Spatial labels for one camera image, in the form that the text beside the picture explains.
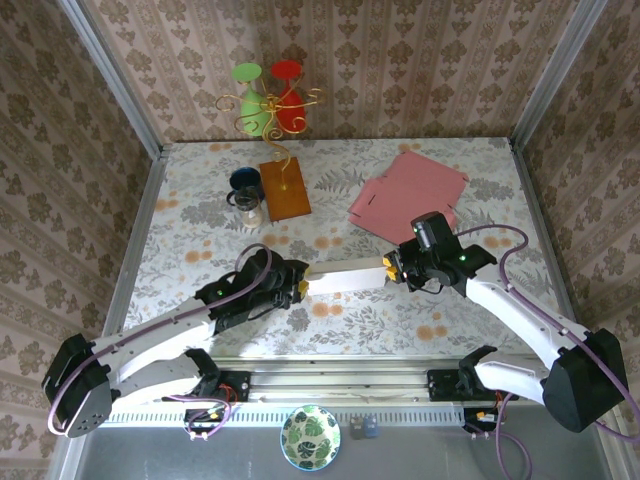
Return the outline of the white paper box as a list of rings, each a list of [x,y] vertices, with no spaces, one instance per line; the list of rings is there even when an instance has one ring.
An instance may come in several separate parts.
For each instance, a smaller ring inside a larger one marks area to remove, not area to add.
[[[305,272],[311,296],[383,288],[386,267],[379,257],[315,263]]]

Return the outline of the leaf pattern bowl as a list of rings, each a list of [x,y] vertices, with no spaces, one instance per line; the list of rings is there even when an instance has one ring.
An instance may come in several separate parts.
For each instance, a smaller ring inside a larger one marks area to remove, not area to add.
[[[296,469],[314,472],[327,467],[341,446],[336,417],[318,405],[296,408],[286,418],[280,433],[285,459]]]

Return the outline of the green wine glass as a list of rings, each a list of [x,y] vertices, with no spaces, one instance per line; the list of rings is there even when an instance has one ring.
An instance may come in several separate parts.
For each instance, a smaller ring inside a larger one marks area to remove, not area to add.
[[[253,82],[259,80],[262,68],[251,62],[241,63],[232,70],[232,78],[246,87],[241,100],[241,117],[243,131],[253,137],[261,137],[265,126],[271,119],[271,114],[264,107],[266,98],[253,87]]]

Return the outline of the floral table cover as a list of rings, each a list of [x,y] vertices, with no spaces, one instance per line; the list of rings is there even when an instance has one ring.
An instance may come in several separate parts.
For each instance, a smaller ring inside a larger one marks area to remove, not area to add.
[[[234,267],[260,242],[308,263],[381,257],[390,245],[350,223],[348,209],[365,182],[395,157],[415,152],[465,173],[455,208],[463,245],[506,257],[511,279],[554,310],[555,293],[504,138],[298,140],[312,211],[247,229],[227,204],[230,175],[270,158],[261,142],[184,143],[171,147],[124,328],[178,306]],[[473,302],[445,289],[411,293],[399,285],[309,296],[235,327],[212,344],[216,356],[400,355],[462,357],[483,345],[525,355],[528,346]]]

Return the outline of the black power connector box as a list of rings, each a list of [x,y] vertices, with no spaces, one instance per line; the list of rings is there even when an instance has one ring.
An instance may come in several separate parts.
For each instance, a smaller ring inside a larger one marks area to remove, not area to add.
[[[192,440],[207,440],[228,420],[228,409],[218,406],[209,409],[187,409],[184,430]]]
[[[470,434],[491,435],[498,425],[498,411],[483,408],[463,408],[464,424],[462,428]]]

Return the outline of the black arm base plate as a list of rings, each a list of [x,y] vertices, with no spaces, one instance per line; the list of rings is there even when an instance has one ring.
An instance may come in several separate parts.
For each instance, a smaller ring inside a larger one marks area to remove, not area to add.
[[[426,373],[429,398],[434,402],[495,401],[497,394],[506,391],[486,390],[477,386],[467,390],[460,381],[457,369],[430,369]]]
[[[190,384],[161,396],[163,402],[186,397],[203,401],[221,399],[231,404],[247,402],[250,393],[251,375],[247,371],[223,370],[218,376],[204,375],[189,378]]]

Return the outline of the dark blue mug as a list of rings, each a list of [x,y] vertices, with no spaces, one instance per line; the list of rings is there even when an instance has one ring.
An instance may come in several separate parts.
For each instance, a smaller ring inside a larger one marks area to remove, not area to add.
[[[243,167],[234,171],[229,178],[229,184],[233,191],[255,188],[260,195],[264,194],[261,174],[252,167]]]

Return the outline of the red wine glass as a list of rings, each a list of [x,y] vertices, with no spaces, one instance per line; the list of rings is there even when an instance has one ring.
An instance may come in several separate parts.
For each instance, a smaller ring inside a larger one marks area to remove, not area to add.
[[[281,108],[276,112],[281,128],[287,133],[301,133],[306,128],[306,114],[300,95],[296,91],[295,81],[302,73],[302,67],[293,60],[282,60],[271,67],[272,76],[284,82],[279,95]]]

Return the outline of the aluminium frame profile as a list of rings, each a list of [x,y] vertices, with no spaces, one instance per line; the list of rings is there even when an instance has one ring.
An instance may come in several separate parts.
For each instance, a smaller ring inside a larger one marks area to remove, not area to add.
[[[106,315],[103,336],[122,331],[133,295],[146,239],[155,210],[156,201],[163,182],[171,145],[164,146],[152,162],[139,209],[133,224],[127,250],[123,259],[111,304]]]
[[[121,380],[115,379],[115,368],[105,360],[94,360],[77,378],[71,378],[73,369],[66,367],[62,380],[53,384],[67,408],[89,400],[99,410],[108,410],[160,401],[161,396],[188,387],[189,378],[231,370],[251,375],[248,401],[240,403],[405,405],[434,402],[426,386],[430,369],[457,369],[457,365],[425,359],[214,359],[197,349],[171,360],[155,360]],[[65,387],[63,380],[70,385]]]
[[[103,76],[116,102],[124,112],[138,139],[153,161],[161,157],[163,144],[147,119],[141,103],[119,66],[115,54],[100,32],[83,0],[58,0],[89,56]]]
[[[607,1],[579,0],[511,135],[514,152],[522,152],[531,139]]]
[[[578,335],[580,332],[587,330],[587,327],[576,324],[576,314],[564,284],[560,264],[555,255],[542,208],[537,199],[523,153],[515,146],[511,147],[511,153],[530,211],[532,224],[535,228],[538,245],[545,259],[545,265],[558,307],[558,310],[554,310],[526,291],[515,279],[509,279],[506,286],[509,294],[523,304],[523,309],[527,310],[525,314],[527,320],[533,321],[533,327],[527,327],[525,332],[522,332],[520,327],[515,329],[514,332],[540,358],[545,368],[551,370],[553,362],[560,357],[559,348],[566,347],[571,349],[576,346],[576,343],[571,340],[570,334]]]

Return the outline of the pink paper box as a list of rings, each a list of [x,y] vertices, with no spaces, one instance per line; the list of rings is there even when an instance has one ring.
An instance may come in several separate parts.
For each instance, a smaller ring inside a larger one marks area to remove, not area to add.
[[[365,182],[348,209],[349,221],[394,245],[413,238],[411,222],[430,212],[442,213],[455,227],[454,207],[468,182],[467,174],[407,151]]]

